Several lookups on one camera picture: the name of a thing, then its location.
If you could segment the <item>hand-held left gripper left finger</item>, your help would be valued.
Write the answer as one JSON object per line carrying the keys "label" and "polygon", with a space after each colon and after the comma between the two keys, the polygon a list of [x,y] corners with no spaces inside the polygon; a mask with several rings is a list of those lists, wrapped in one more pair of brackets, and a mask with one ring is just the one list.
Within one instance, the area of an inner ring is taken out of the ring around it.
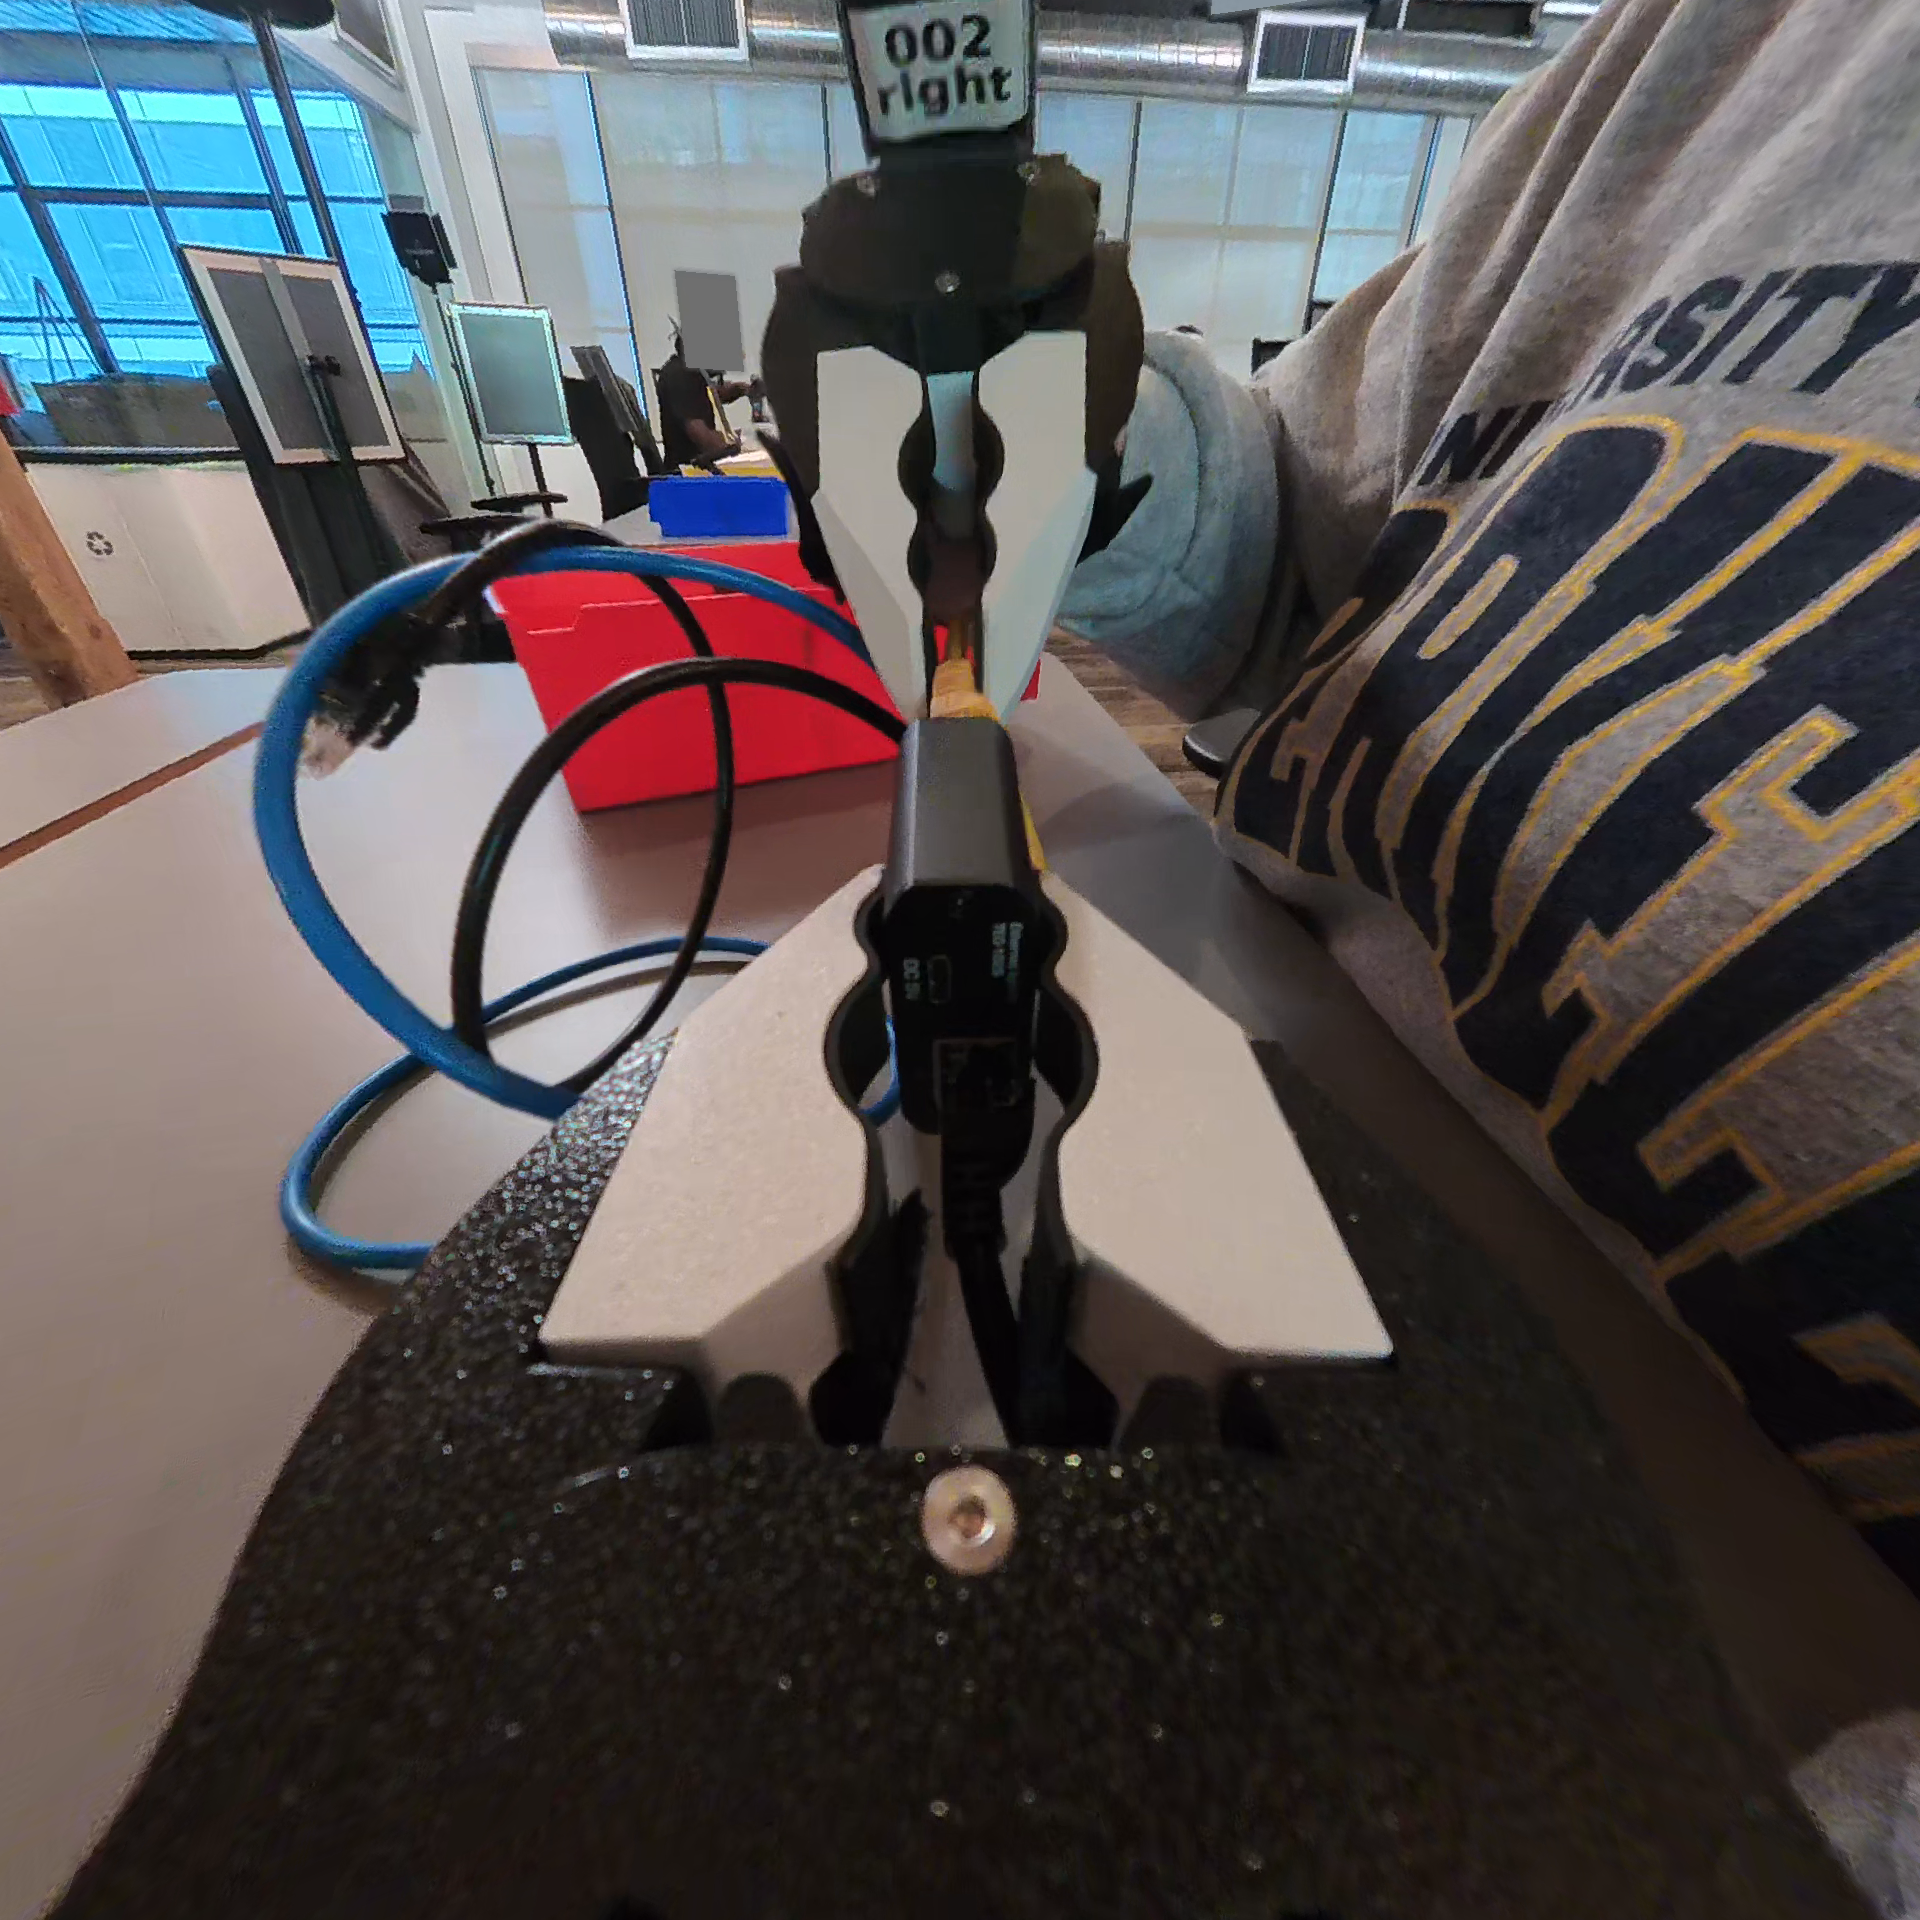
{"label": "hand-held left gripper left finger", "polygon": [[787,1386],[877,1442],[900,1384],[900,1207],[859,1098],[889,1065],[859,871],[675,1033],[545,1311],[565,1365]]}

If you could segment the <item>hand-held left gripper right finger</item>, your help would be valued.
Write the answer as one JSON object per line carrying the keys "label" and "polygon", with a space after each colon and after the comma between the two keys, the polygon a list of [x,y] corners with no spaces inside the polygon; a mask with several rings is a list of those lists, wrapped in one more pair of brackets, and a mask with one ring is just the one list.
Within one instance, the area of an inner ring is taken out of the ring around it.
{"label": "hand-held left gripper right finger", "polygon": [[1056,977],[1092,1077],[1058,1147],[1067,1346],[1123,1422],[1161,1379],[1212,1395],[1395,1341],[1242,1025],[1062,878]]}

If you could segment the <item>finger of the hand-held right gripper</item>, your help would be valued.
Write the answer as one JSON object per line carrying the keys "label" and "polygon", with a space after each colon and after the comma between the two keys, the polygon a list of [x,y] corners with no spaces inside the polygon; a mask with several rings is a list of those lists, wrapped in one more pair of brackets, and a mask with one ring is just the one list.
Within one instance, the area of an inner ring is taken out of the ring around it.
{"label": "finger of the hand-held right gripper", "polygon": [[934,632],[958,591],[958,545],[930,480],[902,475],[925,413],[916,369],[873,345],[824,351],[819,469],[811,496],[828,558],[870,663],[899,707],[929,707]]}
{"label": "finger of the hand-held right gripper", "polygon": [[1026,331],[969,373],[972,490],[962,602],[976,682],[1020,704],[1089,535],[1089,336]]}

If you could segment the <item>black ethernet port adapter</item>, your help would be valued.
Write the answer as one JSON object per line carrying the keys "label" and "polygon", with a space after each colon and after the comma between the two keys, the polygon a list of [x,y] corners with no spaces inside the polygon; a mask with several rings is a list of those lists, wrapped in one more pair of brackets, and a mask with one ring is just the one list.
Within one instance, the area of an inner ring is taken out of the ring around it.
{"label": "black ethernet port adapter", "polygon": [[1058,930],[1000,719],[930,714],[902,734],[876,949],[905,1119],[989,1168],[1017,1168]]}

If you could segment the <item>blue plastic bin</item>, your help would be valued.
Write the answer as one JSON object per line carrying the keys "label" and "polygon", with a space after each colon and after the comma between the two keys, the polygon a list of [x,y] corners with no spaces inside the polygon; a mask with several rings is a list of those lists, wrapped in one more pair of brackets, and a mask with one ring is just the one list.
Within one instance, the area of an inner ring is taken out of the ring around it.
{"label": "blue plastic bin", "polygon": [[774,472],[676,470],[649,482],[648,512],[666,541],[788,539],[788,490]]}

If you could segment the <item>black office chair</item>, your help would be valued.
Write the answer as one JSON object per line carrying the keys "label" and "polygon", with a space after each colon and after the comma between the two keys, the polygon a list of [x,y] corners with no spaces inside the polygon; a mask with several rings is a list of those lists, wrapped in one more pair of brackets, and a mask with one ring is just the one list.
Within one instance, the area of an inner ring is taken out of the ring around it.
{"label": "black office chair", "polygon": [[603,521],[645,510],[656,477],[672,472],[636,385],[601,345],[573,345],[565,374],[568,422],[601,498]]}

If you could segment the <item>small grey panel on stand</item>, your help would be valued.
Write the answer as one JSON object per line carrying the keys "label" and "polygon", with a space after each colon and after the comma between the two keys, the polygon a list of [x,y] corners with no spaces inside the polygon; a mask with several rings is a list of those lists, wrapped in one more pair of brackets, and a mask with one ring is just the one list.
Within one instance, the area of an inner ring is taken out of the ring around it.
{"label": "small grey panel on stand", "polygon": [[520,446],[533,462],[534,490],[498,496],[497,505],[553,518],[568,496],[545,485],[542,447],[572,446],[573,431],[552,313],[533,304],[448,301],[443,321],[475,442]]}

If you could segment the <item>large grey panel on stand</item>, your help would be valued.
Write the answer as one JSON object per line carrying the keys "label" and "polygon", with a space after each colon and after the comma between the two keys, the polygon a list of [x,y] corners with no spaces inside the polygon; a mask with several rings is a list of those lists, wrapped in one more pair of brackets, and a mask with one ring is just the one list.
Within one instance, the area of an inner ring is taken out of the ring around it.
{"label": "large grey panel on stand", "polygon": [[180,243],[235,437],[306,622],[318,629],[405,563],[369,470],[409,447],[346,272],[328,258]]}

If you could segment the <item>person's grey printed sweatshirt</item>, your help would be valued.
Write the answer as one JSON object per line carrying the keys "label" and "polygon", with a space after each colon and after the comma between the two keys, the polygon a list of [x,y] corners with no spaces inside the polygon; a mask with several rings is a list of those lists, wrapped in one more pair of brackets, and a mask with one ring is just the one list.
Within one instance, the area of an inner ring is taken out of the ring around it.
{"label": "person's grey printed sweatshirt", "polygon": [[1454,411],[1225,824],[1915,1591],[1915,242]]}

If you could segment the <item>white recycling cabinet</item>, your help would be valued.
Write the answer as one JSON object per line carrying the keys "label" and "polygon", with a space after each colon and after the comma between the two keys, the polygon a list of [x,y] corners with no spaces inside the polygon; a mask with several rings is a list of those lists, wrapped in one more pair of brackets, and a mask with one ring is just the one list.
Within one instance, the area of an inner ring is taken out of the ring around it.
{"label": "white recycling cabinet", "polygon": [[131,655],[262,655],[306,610],[243,463],[28,463]]}

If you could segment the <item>wooden post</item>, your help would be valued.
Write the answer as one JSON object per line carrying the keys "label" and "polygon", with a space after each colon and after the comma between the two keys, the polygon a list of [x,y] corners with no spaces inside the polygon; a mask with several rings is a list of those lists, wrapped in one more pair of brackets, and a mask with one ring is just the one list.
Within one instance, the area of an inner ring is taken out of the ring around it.
{"label": "wooden post", "polygon": [[2,442],[2,626],[6,643],[53,706],[81,704],[139,678],[9,440]]}

